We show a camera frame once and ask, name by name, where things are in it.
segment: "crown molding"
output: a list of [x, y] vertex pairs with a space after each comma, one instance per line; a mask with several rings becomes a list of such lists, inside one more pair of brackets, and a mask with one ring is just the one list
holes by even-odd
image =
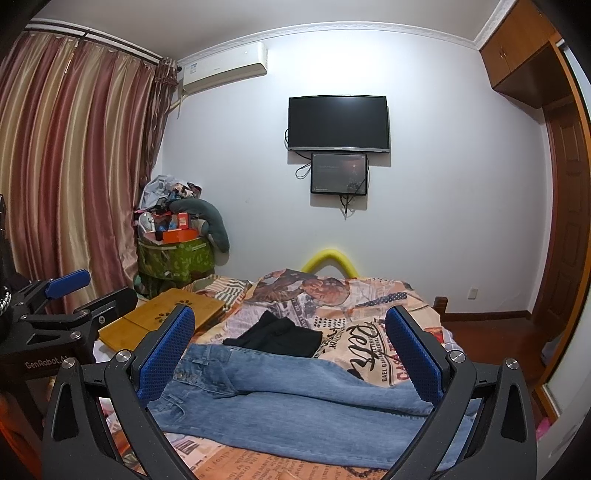
[[206, 48], [189, 55], [178, 61], [181, 67], [188, 65], [197, 60], [201, 60], [210, 55], [220, 53], [221, 51], [230, 48], [241, 47], [249, 43], [268, 40], [269, 38], [282, 37], [284, 35], [293, 35], [297, 33], [319, 32], [330, 30], [379, 30], [396, 33], [408, 33], [412, 35], [421, 35], [423, 37], [436, 38], [438, 40], [448, 41], [461, 45], [463, 47], [475, 49], [474, 42], [464, 37], [458, 37], [449, 33], [441, 32], [439, 30], [432, 30], [430, 28], [413, 27], [411, 25], [401, 25], [396, 23], [381, 23], [381, 22], [323, 22], [312, 23], [306, 25], [296, 25], [294, 27], [275, 28], [273, 30], [266, 30], [264, 32], [246, 35], [244, 37], [236, 38], [224, 43], [220, 43], [213, 47]]
[[490, 18], [486, 21], [484, 27], [482, 27], [482, 30], [480, 30], [480, 33], [474, 39], [474, 45], [477, 50], [484, 47], [485, 43], [505, 19], [509, 10], [515, 5], [516, 1], [517, 0], [499, 0], [499, 3], [493, 10]]

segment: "bed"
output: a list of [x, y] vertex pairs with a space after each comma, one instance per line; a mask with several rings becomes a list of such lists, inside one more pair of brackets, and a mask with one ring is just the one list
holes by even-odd
[[[213, 275], [185, 288], [225, 302], [225, 312], [218, 319], [219, 323], [197, 331], [192, 342], [222, 343], [225, 338], [235, 338], [268, 310], [278, 317], [290, 318], [296, 325], [322, 332], [322, 342], [315, 358], [334, 362], [353, 375], [382, 387], [408, 380], [384, 328], [385, 314], [394, 305], [403, 305], [415, 321], [435, 335], [446, 349], [459, 349], [451, 333], [442, 328], [439, 314], [408, 283], [400, 280], [341, 280], [285, 269], [269, 273], [255, 284]], [[129, 447], [115, 413], [104, 408], [125, 463], [141, 472], [141, 465]], [[165, 435], [200, 480], [377, 480], [385, 473], [379, 469], [282, 458], [189, 435]]]

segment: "baseboard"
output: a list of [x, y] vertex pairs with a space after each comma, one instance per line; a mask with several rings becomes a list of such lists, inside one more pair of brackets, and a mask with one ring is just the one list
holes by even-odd
[[502, 320], [502, 319], [529, 319], [531, 313], [527, 310], [514, 310], [512, 312], [477, 312], [477, 313], [449, 313], [446, 312], [442, 322], [477, 322], [482, 320]]

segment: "air conditioner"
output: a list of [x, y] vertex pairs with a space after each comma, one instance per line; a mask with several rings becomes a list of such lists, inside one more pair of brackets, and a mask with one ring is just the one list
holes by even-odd
[[190, 63], [184, 70], [183, 88], [187, 93], [257, 77], [267, 73], [267, 47], [257, 42], [232, 48]]

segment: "ceiling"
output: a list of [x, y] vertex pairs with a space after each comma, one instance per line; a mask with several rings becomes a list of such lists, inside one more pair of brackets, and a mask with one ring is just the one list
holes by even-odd
[[51, 0], [37, 18], [94, 28], [181, 59], [225, 41], [317, 22], [373, 21], [474, 40], [499, 0]]

